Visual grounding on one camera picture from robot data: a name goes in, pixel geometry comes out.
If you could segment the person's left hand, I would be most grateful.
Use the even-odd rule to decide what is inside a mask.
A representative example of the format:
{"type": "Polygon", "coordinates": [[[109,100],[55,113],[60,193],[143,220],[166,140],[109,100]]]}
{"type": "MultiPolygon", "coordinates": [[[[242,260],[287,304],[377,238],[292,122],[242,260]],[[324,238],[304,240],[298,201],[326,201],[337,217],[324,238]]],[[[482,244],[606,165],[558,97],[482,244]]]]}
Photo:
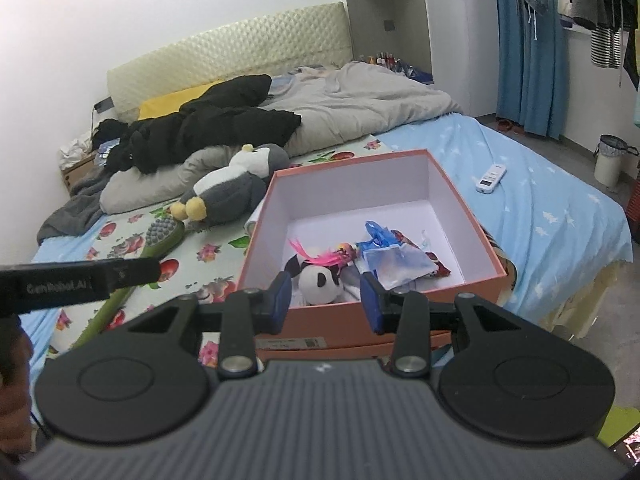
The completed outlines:
{"type": "Polygon", "coordinates": [[[32,449],[32,397],[30,396],[30,359],[32,342],[17,321],[16,338],[11,344],[13,372],[2,379],[1,387],[1,452],[11,455],[29,453],[32,449]]]}

